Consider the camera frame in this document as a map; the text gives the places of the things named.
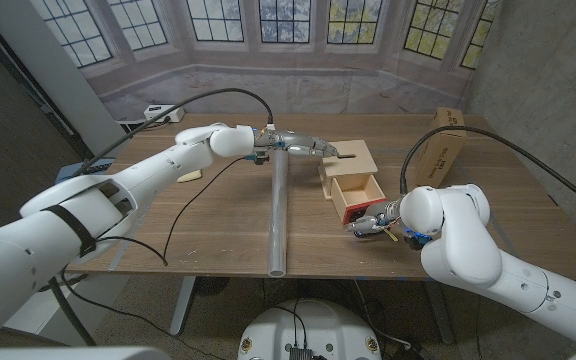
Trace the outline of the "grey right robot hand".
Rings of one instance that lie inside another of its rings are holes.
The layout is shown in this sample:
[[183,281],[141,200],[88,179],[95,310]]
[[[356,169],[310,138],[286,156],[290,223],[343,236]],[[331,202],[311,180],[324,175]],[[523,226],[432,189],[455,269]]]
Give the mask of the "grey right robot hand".
[[352,216],[344,229],[358,238],[383,233],[400,218],[400,205],[401,199],[369,205],[365,211]]

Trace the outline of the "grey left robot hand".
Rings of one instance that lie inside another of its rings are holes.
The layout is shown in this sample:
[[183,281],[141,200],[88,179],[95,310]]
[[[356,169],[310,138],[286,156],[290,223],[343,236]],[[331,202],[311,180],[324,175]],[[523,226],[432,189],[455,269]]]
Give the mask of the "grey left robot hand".
[[287,130],[256,131],[254,150],[282,150],[298,157],[337,157],[335,146],[327,141]]

